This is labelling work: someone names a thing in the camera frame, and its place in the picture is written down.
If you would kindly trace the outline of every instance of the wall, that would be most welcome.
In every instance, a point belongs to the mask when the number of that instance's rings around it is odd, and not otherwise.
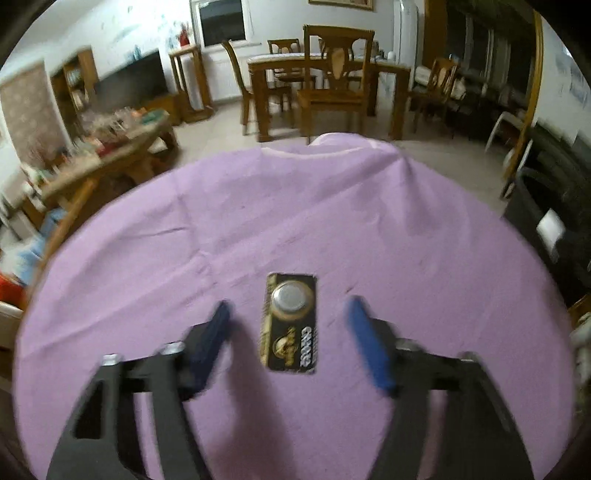
[[[579,131],[591,140],[589,84],[546,20],[543,29],[544,64],[534,122],[546,122],[571,140]]]
[[[303,25],[341,25],[375,30],[375,39],[386,52],[392,49],[394,0],[375,0],[375,11],[309,5],[307,0],[247,0],[251,15],[253,42],[236,53],[243,76],[249,83],[245,60],[267,53],[269,38],[302,38]],[[64,44],[74,50],[91,45],[99,77],[123,66],[135,45],[142,51],[160,49],[169,87],[174,89],[168,49],[176,43],[174,35],[181,22],[191,24],[189,0],[107,0],[90,11],[71,28]],[[225,51],[205,55],[214,100],[239,95]]]

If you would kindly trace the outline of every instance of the purple tablecloth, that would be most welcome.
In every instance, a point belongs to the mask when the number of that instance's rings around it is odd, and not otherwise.
[[[258,360],[271,271],[318,276],[314,375],[270,372]],[[17,420],[33,472],[45,478],[103,354],[151,355],[229,299],[238,327],[211,388],[188,404],[213,476],[365,479],[393,405],[346,326],[353,294],[434,353],[477,352],[536,478],[550,470],[567,442],[573,369],[566,311],[541,261],[485,205],[395,147],[329,134],[160,176],[60,250],[18,341]],[[143,399],[145,458],[159,478],[147,411]],[[431,411],[440,420],[439,398]]]

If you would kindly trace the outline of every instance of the picture frame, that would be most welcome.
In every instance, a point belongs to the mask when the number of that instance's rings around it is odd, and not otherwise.
[[[374,10],[374,0],[308,0],[310,5],[332,5],[333,7],[359,8]]]

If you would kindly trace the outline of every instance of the purple cloth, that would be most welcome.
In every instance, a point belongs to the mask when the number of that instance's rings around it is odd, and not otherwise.
[[[315,274],[314,375],[258,360],[269,272]],[[395,147],[329,134],[199,160],[108,206],[60,250],[18,340],[24,448],[45,478],[74,401],[101,357],[151,355],[221,299],[238,327],[212,384],[188,404],[217,480],[362,480],[393,403],[371,383],[347,327],[364,296],[406,338],[474,351],[500,387],[536,478],[557,462],[573,412],[566,310],[518,234]],[[142,443],[161,477],[145,398]],[[441,398],[423,474],[437,451]]]

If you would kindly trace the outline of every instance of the red object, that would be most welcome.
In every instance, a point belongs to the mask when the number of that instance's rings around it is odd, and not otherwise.
[[[23,291],[22,285],[0,275],[0,301],[20,308]]]
[[[181,42],[181,47],[189,45],[189,32],[182,30],[181,34],[178,36],[178,41]]]

